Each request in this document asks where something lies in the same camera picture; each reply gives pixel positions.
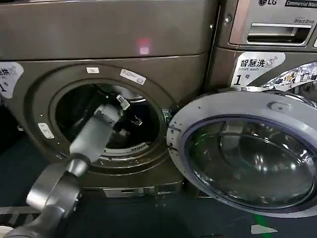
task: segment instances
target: gray robotic arm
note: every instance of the gray robotic arm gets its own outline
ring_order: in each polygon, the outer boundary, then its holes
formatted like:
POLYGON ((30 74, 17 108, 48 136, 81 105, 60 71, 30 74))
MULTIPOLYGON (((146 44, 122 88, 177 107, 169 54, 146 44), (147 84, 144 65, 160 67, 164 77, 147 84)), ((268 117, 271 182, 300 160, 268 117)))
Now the gray robotic arm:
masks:
POLYGON ((49 165, 30 189, 26 202, 41 211, 41 215, 30 224, 12 230, 6 238, 54 236, 60 221, 76 209, 81 196, 77 177, 101 156, 120 117, 111 105, 96 110, 70 145, 68 164, 49 165))

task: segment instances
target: lg logo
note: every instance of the lg logo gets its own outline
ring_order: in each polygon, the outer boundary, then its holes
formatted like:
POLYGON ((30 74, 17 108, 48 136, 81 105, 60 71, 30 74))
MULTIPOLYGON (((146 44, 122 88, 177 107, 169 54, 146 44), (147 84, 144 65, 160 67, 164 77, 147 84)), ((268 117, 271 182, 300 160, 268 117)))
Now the lg logo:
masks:
POLYGON ((259 5, 264 6, 266 3, 267 5, 276 5, 277 0, 259 0, 259 5))

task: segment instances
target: door glass window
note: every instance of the door glass window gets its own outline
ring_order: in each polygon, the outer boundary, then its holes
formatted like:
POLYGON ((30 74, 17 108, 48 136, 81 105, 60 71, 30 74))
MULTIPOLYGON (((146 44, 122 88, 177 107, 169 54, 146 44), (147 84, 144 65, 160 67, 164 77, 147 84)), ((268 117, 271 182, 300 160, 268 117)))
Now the door glass window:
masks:
POLYGON ((314 186, 314 153, 261 121, 204 124, 187 138, 185 150, 204 184, 247 206, 289 207, 305 200, 314 186))

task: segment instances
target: white label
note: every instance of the white label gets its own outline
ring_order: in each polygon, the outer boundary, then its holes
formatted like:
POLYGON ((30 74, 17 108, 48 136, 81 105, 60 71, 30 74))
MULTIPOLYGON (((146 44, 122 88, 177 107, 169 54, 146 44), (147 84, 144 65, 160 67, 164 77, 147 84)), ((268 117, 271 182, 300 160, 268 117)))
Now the white label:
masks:
POLYGON ((99 73, 98 67, 86 67, 87 73, 99 73))
POLYGON ((53 135, 49 126, 46 123, 39 123, 38 126, 39 126, 39 129, 41 130, 41 132, 43 133, 43 135, 47 139, 54 139, 55 138, 55 136, 53 135))
POLYGON ((16 62, 0 62, 0 93, 12 98, 16 82, 23 74, 23 67, 16 62))
POLYGON ((120 94, 116 97, 117 100, 119 101, 122 109, 125 111, 129 108, 130 103, 128 102, 128 100, 126 100, 124 97, 122 97, 120 94))
POLYGON ((285 61, 280 52, 244 52, 238 58, 231 87, 248 86, 261 75, 285 61))
POLYGON ((120 76, 127 78, 127 79, 129 79, 133 82, 136 82, 138 84, 141 84, 141 85, 143 85, 145 83, 145 81, 147 80, 145 77, 143 77, 135 72, 128 71, 126 69, 121 70, 120 76))

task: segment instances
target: washing machine door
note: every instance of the washing machine door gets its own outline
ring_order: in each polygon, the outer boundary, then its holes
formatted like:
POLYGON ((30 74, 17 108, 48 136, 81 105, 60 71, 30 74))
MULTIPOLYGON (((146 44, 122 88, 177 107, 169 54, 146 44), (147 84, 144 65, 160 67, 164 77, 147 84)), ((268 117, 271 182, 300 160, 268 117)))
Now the washing machine door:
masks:
POLYGON ((215 199, 272 217, 317 215, 317 109, 267 92, 202 96, 172 119, 169 153, 215 199))

